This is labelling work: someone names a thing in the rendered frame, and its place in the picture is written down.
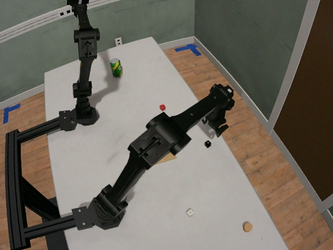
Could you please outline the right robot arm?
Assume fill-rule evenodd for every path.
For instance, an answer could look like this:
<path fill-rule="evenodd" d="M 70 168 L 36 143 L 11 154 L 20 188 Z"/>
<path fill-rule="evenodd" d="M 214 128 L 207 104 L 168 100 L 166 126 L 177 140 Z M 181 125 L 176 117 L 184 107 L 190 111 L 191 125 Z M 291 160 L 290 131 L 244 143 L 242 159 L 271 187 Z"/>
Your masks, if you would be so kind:
<path fill-rule="evenodd" d="M 221 84 L 214 84 L 209 91 L 209 96 L 184 112 L 171 117 L 162 112 L 147 123 L 147 130 L 128 146 L 129 159 L 114 186 L 108 184 L 96 196 L 96 200 L 93 200 L 95 212 L 102 227 L 120 221 L 118 215 L 128 206 L 126 202 L 128 193 L 146 170 L 168 153 L 171 152 L 175 156 L 187 146 L 192 140 L 186 134 L 188 130 L 211 112 L 221 111 L 219 121 L 225 118 L 226 110 L 231 111 L 235 104 L 232 99 L 233 91 L 229 85 L 224 87 Z"/>

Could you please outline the black die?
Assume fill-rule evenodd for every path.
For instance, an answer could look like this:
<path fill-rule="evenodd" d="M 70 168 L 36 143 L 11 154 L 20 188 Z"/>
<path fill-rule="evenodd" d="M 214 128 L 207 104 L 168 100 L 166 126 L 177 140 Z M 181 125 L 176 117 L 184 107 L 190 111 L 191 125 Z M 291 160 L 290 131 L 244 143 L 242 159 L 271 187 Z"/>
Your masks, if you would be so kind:
<path fill-rule="evenodd" d="M 207 140 L 204 144 L 207 148 L 209 148 L 211 146 L 211 142 L 209 140 Z"/>

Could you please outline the grey die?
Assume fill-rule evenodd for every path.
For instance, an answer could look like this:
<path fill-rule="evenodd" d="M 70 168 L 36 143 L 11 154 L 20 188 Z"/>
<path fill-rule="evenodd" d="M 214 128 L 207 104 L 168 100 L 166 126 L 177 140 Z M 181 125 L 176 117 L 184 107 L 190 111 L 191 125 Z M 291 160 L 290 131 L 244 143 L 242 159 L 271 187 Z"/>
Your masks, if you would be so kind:
<path fill-rule="evenodd" d="M 190 209 L 186 214 L 187 214 L 189 217 L 191 217 L 191 216 L 194 214 L 194 212 Z"/>

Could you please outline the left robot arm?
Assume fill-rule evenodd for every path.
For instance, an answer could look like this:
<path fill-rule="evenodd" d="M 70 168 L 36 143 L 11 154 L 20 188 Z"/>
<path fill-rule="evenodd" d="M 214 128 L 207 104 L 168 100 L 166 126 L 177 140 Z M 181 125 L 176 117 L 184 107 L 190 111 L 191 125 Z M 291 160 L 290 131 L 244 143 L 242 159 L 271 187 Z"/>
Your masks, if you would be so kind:
<path fill-rule="evenodd" d="M 72 12 L 77 17 L 79 30 L 74 30 L 74 42 L 78 43 L 80 76 L 74 86 L 74 98 L 76 101 L 76 118 L 91 118 L 91 106 L 88 96 L 92 95 L 92 81 L 89 81 L 91 66 L 94 59 L 97 59 L 97 41 L 100 40 L 98 28 L 90 25 L 87 16 L 87 4 L 84 0 L 73 0 Z M 72 86 L 72 87 L 73 87 Z"/>

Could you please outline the green and yellow soda can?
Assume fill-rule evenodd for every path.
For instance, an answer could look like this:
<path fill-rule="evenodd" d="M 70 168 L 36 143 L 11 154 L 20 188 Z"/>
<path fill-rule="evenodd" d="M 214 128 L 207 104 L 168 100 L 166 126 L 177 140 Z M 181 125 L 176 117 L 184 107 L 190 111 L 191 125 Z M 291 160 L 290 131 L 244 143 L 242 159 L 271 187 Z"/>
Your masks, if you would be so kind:
<path fill-rule="evenodd" d="M 121 63 L 118 58 L 113 58 L 110 62 L 112 74 L 114 77 L 119 77 L 122 74 Z"/>

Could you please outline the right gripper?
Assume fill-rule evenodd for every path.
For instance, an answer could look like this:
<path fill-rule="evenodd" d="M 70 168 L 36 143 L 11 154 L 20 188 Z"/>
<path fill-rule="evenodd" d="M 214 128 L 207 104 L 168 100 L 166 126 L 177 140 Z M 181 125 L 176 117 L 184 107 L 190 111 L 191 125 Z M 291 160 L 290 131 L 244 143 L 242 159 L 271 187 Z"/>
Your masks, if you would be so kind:
<path fill-rule="evenodd" d="M 208 121 L 208 125 L 215 131 L 217 138 L 220 137 L 222 132 L 224 132 L 226 129 L 228 129 L 228 125 L 225 124 L 226 123 L 225 118 L 223 118 L 222 120 L 219 121 L 220 112 L 219 113 L 211 112 L 205 117 L 205 119 L 206 119 L 205 121 L 204 121 L 204 119 L 201 120 L 203 122 L 203 124 L 206 124 Z M 222 124 L 225 124 L 225 125 L 221 126 L 219 128 L 219 126 Z"/>

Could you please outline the tan square mat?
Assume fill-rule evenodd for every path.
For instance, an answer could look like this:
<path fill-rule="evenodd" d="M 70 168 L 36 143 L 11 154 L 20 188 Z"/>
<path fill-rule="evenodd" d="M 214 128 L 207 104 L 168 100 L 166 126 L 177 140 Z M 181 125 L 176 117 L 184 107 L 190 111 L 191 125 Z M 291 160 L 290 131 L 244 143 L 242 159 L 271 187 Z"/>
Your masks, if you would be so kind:
<path fill-rule="evenodd" d="M 176 155 L 174 156 L 173 154 L 169 153 L 167 154 L 164 158 L 162 158 L 159 162 L 157 162 L 156 164 L 160 164 L 160 163 L 163 163 L 163 162 L 166 162 L 166 161 L 169 161 L 169 160 L 173 160 L 173 159 L 176 159 Z"/>

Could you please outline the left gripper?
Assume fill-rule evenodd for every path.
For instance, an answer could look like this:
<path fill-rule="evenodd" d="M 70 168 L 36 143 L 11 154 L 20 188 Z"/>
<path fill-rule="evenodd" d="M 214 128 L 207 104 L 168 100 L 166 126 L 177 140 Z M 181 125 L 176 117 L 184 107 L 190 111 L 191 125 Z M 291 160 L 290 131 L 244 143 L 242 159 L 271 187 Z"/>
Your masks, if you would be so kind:
<path fill-rule="evenodd" d="M 89 0 L 84 0 L 84 3 L 85 4 L 88 4 L 89 3 Z M 67 0 L 67 5 L 70 5 L 70 6 L 73 6 L 73 0 Z"/>

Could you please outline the tan short cylinder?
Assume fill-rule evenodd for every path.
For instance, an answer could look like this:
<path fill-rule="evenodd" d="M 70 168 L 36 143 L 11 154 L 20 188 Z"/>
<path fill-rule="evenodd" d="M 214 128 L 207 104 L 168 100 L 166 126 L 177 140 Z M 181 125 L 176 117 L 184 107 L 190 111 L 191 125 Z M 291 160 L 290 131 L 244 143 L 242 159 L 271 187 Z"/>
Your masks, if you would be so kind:
<path fill-rule="evenodd" d="M 249 231 L 252 230 L 252 228 L 253 228 L 253 226 L 252 226 L 251 223 L 246 223 L 246 224 L 244 225 L 244 227 L 243 227 L 243 230 L 244 230 L 245 232 L 249 232 Z"/>

